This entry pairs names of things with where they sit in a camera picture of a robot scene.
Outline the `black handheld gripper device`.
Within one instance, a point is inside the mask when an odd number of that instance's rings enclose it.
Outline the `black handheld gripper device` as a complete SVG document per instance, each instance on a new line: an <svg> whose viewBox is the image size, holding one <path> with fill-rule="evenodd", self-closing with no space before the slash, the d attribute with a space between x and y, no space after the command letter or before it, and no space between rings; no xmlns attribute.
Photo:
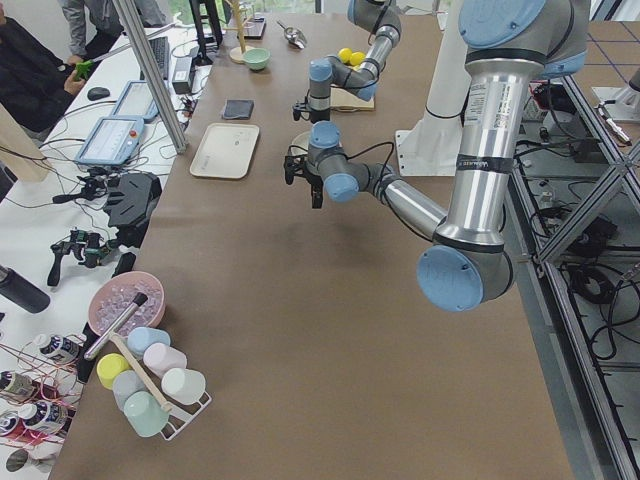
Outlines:
<svg viewBox="0 0 640 480"><path fill-rule="evenodd" d="M104 258L120 246L117 239L101 242L97 232L72 229L68 240L61 240L50 246L54 254L54 263L47 278L48 286L57 286L60 282L61 262L64 256L73 254L79 265L92 269L102 264Z"/></svg>

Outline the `pink bowl with ice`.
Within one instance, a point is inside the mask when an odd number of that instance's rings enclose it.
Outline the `pink bowl with ice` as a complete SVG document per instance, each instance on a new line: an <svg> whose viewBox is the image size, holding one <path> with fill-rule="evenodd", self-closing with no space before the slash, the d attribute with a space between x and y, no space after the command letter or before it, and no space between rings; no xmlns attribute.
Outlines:
<svg viewBox="0 0 640 480"><path fill-rule="evenodd" d="M165 311L163 286L149 273L131 271L113 277L94 295L88 313L91 330L103 334L139 293L147 296L146 302L118 329L118 333L126 337L136 327L158 326Z"/></svg>

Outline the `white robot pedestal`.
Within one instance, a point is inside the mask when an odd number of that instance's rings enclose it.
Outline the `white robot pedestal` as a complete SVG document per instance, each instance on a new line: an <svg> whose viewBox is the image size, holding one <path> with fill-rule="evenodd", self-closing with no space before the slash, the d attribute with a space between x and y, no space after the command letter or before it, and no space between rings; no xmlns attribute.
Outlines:
<svg viewBox="0 0 640 480"><path fill-rule="evenodd" d="M400 174L453 176L461 137L461 115L471 78L465 70L467 45L459 32L463 3L451 3L443 39L425 104L425 113L411 130L396 132Z"/></svg>

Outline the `near blue teach pendant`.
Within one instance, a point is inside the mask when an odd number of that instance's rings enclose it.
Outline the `near blue teach pendant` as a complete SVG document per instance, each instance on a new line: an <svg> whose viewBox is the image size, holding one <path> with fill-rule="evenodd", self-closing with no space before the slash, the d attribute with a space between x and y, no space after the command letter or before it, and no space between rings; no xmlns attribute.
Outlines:
<svg viewBox="0 0 640 480"><path fill-rule="evenodd" d="M75 157L82 165L124 164L139 144L144 130L140 116L107 116L98 120Z"/></svg>

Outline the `seated person in black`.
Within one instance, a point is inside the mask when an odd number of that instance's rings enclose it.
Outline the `seated person in black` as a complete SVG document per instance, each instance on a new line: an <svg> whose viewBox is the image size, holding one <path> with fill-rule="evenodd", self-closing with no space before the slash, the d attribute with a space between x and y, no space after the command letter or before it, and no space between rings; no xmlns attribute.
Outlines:
<svg viewBox="0 0 640 480"><path fill-rule="evenodd" d="M1 14L1 104L40 142L86 85L15 19Z"/></svg>

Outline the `white cup rack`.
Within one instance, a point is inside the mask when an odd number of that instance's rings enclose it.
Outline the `white cup rack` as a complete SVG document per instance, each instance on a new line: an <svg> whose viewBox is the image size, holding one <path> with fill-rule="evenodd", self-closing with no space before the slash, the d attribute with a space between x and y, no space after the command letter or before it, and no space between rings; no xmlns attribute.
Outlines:
<svg viewBox="0 0 640 480"><path fill-rule="evenodd" d="M204 392L198 401L189 405L169 398L171 409L168 421L159 432L159 436L165 441L174 440L208 407L212 400L213 397L208 392Z"/></svg>

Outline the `whole yellow lemon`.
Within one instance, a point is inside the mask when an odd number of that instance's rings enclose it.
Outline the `whole yellow lemon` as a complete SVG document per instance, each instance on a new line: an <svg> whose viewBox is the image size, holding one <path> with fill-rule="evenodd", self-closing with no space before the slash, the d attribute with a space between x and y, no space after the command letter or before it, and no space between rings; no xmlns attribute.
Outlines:
<svg viewBox="0 0 640 480"><path fill-rule="evenodd" d="M338 58L342 63L349 64L352 54L353 54L352 50L350 48L345 47L338 51Z"/></svg>
<svg viewBox="0 0 640 480"><path fill-rule="evenodd" d="M354 51L351 56L349 65L353 67L357 67L363 63L365 58L366 58L366 54L364 52Z"/></svg>

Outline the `grey cup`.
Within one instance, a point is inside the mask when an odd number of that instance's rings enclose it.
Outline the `grey cup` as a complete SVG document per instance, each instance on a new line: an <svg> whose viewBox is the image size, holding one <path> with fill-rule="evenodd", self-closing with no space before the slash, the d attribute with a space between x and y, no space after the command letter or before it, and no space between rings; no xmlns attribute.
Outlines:
<svg viewBox="0 0 640 480"><path fill-rule="evenodd" d="M120 411L124 410L126 401L135 393L146 391L144 382L134 370L121 372L113 381L112 392Z"/></svg>

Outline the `aluminium frame post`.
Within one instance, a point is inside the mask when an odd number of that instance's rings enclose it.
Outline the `aluminium frame post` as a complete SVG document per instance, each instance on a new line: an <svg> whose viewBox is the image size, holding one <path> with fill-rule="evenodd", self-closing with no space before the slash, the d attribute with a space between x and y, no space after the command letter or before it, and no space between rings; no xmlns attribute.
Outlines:
<svg viewBox="0 0 640 480"><path fill-rule="evenodd" d="M149 41L145 33L142 21L139 18L135 3L131 0L114 0L121 24L130 39L131 47L138 61L139 67L145 75L160 117L170 140L178 154L186 151L187 141L179 123L170 95L166 89L164 80L153 55Z"/></svg>

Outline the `wooden cup tree stand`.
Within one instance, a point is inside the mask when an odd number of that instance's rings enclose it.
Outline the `wooden cup tree stand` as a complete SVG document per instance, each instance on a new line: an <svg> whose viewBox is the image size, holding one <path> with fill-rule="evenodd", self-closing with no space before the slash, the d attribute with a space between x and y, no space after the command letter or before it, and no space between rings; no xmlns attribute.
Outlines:
<svg viewBox="0 0 640 480"><path fill-rule="evenodd" d="M246 21L242 19L242 14L240 10L240 1L239 0L225 0L224 3L230 7L231 10L231 18L233 20L234 25L228 27L227 30L229 32L235 32L239 45L237 47L232 48L229 51L229 57L232 62L237 64L245 63L245 53L247 51L254 50L254 47L248 46L246 44L245 35L244 35L244 27Z"/></svg>

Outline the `cream rectangular tray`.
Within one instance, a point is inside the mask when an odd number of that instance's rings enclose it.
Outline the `cream rectangular tray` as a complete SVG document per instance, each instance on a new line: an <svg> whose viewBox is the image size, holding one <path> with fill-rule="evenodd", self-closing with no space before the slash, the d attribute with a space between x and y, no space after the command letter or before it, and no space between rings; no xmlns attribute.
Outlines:
<svg viewBox="0 0 640 480"><path fill-rule="evenodd" d="M256 125L207 126L190 166L195 177L239 180L248 173L260 129Z"/></svg>

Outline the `blue teach pendant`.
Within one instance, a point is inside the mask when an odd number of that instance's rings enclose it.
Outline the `blue teach pendant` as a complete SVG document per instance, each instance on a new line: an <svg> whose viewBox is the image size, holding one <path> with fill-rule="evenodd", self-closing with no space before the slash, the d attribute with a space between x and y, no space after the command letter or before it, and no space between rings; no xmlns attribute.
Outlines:
<svg viewBox="0 0 640 480"><path fill-rule="evenodd" d="M145 123L152 121L159 109L146 81L129 81L120 94L111 114L113 116L141 117Z"/></svg>
<svg viewBox="0 0 640 480"><path fill-rule="evenodd" d="M82 165L124 164L139 144L144 130L140 116L107 116L98 120L75 157Z"/></svg>

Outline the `black computer mouse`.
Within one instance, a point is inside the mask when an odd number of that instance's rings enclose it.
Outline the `black computer mouse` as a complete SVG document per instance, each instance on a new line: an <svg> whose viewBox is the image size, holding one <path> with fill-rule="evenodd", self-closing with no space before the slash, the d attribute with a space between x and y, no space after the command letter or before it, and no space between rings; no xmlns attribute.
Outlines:
<svg viewBox="0 0 640 480"><path fill-rule="evenodd" d="M87 98L90 101L98 101L98 100L107 98L110 95L111 95L110 90L105 87L93 87L89 89L87 92Z"/></svg>

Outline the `pink cup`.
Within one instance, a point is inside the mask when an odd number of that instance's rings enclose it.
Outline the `pink cup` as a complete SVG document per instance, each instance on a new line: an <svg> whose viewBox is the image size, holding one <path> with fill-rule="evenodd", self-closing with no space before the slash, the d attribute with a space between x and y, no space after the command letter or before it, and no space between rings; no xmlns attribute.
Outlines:
<svg viewBox="0 0 640 480"><path fill-rule="evenodd" d="M187 356L170 345L156 342L145 350L143 363L157 377L162 378L173 368L186 368Z"/></svg>

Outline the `mint green bowl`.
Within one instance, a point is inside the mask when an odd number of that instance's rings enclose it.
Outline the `mint green bowl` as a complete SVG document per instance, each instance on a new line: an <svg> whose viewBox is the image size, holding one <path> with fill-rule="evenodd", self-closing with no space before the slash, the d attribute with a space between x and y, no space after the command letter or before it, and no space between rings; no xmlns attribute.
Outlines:
<svg viewBox="0 0 640 480"><path fill-rule="evenodd" d="M243 62L251 71L264 70L271 58L271 52L265 48L247 49L243 54Z"/></svg>

